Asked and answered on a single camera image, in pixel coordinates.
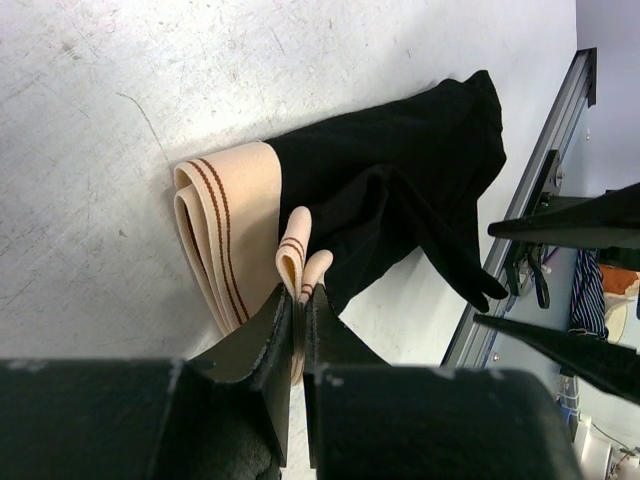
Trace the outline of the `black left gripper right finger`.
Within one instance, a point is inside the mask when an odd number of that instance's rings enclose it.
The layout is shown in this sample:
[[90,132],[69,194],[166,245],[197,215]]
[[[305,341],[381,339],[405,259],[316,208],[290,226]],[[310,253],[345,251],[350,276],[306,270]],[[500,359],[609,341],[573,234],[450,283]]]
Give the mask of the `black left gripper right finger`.
[[393,366],[336,315],[305,308],[309,456],[320,479],[578,479],[545,386],[519,370]]

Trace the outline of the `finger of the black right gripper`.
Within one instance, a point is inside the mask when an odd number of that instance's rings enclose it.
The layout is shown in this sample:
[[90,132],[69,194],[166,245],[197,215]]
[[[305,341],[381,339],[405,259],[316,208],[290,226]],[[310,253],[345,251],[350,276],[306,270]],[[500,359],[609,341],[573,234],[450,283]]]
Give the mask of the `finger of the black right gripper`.
[[604,393],[639,402],[639,353],[635,349],[484,314],[476,313],[474,321],[526,343]]
[[[493,223],[488,233],[512,240],[517,219]],[[549,245],[582,249],[639,247],[639,186],[637,184],[579,202],[540,217],[542,240]]]

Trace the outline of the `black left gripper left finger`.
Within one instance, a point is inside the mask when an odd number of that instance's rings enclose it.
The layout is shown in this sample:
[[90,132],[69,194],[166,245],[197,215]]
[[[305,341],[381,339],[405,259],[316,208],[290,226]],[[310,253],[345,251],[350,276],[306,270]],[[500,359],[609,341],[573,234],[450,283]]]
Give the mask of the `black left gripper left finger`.
[[5,359],[5,479],[277,479],[287,460],[292,300],[192,360]]

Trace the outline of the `black underwear with beige waistband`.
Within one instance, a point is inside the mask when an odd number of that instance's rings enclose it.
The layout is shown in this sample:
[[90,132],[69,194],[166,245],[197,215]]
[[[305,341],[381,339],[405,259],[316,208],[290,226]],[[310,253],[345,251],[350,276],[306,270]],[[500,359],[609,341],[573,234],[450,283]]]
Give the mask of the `black underwear with beige waistband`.
[[414,250],[486,312],[506,289],[482,267],[478,202],[506,162],[490,74],[179,163],[176,222],[223,334],[278,285],[336,312]]

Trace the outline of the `striped cloth bundle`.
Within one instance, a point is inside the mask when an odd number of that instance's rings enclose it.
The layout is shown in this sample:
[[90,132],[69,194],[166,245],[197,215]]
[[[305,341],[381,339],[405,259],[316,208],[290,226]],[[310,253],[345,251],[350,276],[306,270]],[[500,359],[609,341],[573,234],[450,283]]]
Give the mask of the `striped cloth bundle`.
[[606,340],[603,278],[596,252],[578,250],[571,290],[570,330]]

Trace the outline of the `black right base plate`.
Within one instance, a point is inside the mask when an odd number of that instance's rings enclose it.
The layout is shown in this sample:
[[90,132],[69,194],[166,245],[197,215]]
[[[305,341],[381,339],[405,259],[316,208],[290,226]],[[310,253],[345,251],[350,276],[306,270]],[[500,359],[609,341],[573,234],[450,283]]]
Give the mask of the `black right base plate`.
[[503,268],[509,292],[514,297],[524,294],[525,283],[531,280],[542,309],[550,306],[549,288],[543,273],[543,260],[548,245],[542,240],[540,217],[551,212],[552,200],[559,196],[563,174],[561,154],[557,149],[547,153],[540,174],[534,183],[532,194],[524,210],[509,231],[515,235],[511,240]]

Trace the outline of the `aluminium frame rail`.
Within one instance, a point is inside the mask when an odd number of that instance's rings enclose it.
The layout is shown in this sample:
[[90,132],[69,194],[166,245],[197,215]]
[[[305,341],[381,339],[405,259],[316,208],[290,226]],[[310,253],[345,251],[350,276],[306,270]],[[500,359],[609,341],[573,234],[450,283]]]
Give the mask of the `aluminium frame rail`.
[[[596,104],[598,53],[595,47],[575,53],[506,211],[507,220],[534,211],[545,191],[558,191],[562,155],[584,111]],[[476,309],[466,306],[441,362],[446,367],[477,367],[488,358],[496,335],[473,324]]]

